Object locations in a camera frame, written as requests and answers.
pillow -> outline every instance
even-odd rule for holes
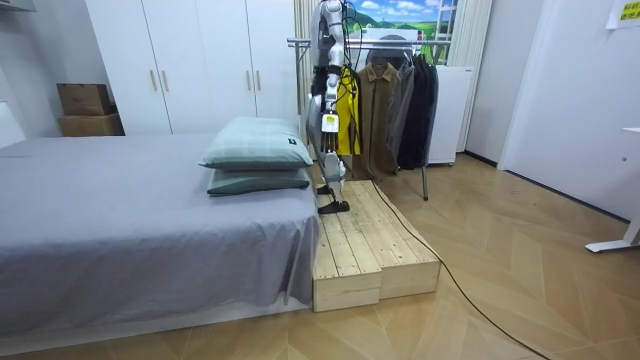
[[[295,124],[240,117],[211,143],[200,165],[223,170],[292,170],[313,165]]]
[[[253,191],[306,188],[307,169],[280,171],[227,171],[214,169],[207,193],[213,196],[238,195]]]

yellow vest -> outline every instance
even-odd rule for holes
[[[358,113],[358,84],[346,67],[342,68],[338,85],[336,111],[340,118],[338,155],[360,155],[360,114]]]

sky picture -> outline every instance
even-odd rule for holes
[[[349,0],[359,13],[376,21],[392,23],[431,22],[438,20],[440,0]],[[452,0],[445,0],[451,5]]]

bed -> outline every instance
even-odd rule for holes
[[[0,149],[0,337],[311,301],[311,189],[212,198],[211,135]]]

wooden plank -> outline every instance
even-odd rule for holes
[[[352,230],[345,232],[345,235],[353,251],[353,256],[358,262],[360,272],[362,274],[379,272],[380,265],[378,264],[378,260],[376,260],[375,255],[373,255],[373,251],[371,251],[369,243],[367,243],[367,240],[364,238],[362,231],[360,231],[360,229]]]
[[[431,262],[431,261],[439,261],[438,258],[429,250],[424,248],[424,245],[428,246],[429,249],[431,249],[433,252],[435,252],[435,250],[433,249],[433,247],[431,247],[431,245],[429,245],[429,243],[420,235],[420,233],[418,232],[418,230],[416,230],[413,225],[411,225],[411,223],[409,222],[409,220],[407,220],[407,218],[404,217],[404,215],[402,215],[402,213],[400,212],[400,210],[398,210],[398,208],[391,202],[391,200],[389,200],[389,198],[387,197],[387,195],[385,195],[385,193],[380,190],[380,188],[378,188],[378,190],[380,191],[380,196],[378,196],[378,193],[376,192],[376,190],[373,188],[374,186],[377,186],[375,184],[373,184],[372,182],[369,182],[368,184],[365,185],[368,188],[368,191],[372,194],[375,194],[375,198],[377,198],[377,201],[379,202],[379,206],[383,209],[386,208],[385,213],[387,214],[387,216],[393,220],[393,222],[395,223],[394,227],[396,229],[401,228],[402,231],[399,232],[402,236],[402,238],[406,241],[407,245],[411,248],[411,250],[413,250],[413,252],[416,254],[416,256],[422,261],[422,262]],[[380,198],[382,196],[382,198],[384,198],[384,200],[389,204],[389,206],[398,214],[398,216],[400,217],[400,220],[402,221],[402,224],[404,224],[409,231],[411,231],[411,233],[413,233],[414,235],[416,235],[418,237],[419,240],[416,240],[411,233],[409,233],[401,224],[400,221],[398,220],[398,218],[393,214],[393,211],[391,211],[391,209],[389,209],[389,206],[387,206],[384,201],[382,201],[382,199]]]
[[[358,262],[360,272],[366,274],[380,271],[380,265],[373,255],[369,243],[367,243],[364,238],[364,234],[362,230],[360,230],[358,221],[355,216],[353,216],[353,213],[351,211],[338,213],[338,219],[347,236],[347,241],[349,241],[353,255]]]
[[[333,260],[336,262],[338,275],[360,275],[358,262],[353,256],[353,251],[351,251],[351,246],[349,246],[349,242],[347,241],[347,237],[344,232],[342,230],[327,230],[327,239],[329,240],[329,246],[331,246]]]
[[[313,282],[313,311],[377,304],[382,273],[370,273]]]
[[[373,226],[371,219],[368,217],[367,212],[364,210],[364,206],[360,202],[360,199],[353,191],[351,186],[352,182],[347,182],[347,186],[343,187],[342,195],[351,205],[351,213],[356,219],[360,230],[362,231],[373,255],[376,257],[378,264],[381,267],[398,265],[398,259],[393,254],[388,244],[385,241],[378,239],[378,233]]]
[[[329,202],[331,202],[329,195],[318,196],[320,206],[326,205]],[[331,247],[331,253],[333,254],[338,275],[351,276],[360,274],[360,267],[358,267],[358,262],[342,230],[338,216],[336,214],[321,215],[320,219],[327,233],[327,240]]]
[[[365,211],[373,218],[373,226],[377,232],[377,238],[374,241],[384,241],[388,244],[389,249],[396,256],[397,263],[417,264],[421,262],[415,255],[413,250],[402,239],[400,234],[393,228],[389,218],[384,214],[382,209],[376,204],[373,197],[364,187],[364,181],[352,182],[352,188],[356,195],[364,205]]]
[[[384,268],[380,299],[434,292],[439,275],[440,262]]]
[[[336,262],[333,260],[327,233],[322,223],[320,223],[320,239],[318,250],[316,251],[315,264],[313,266],[313,279],[331,279],[337,277],[338,269],[336,269]]]

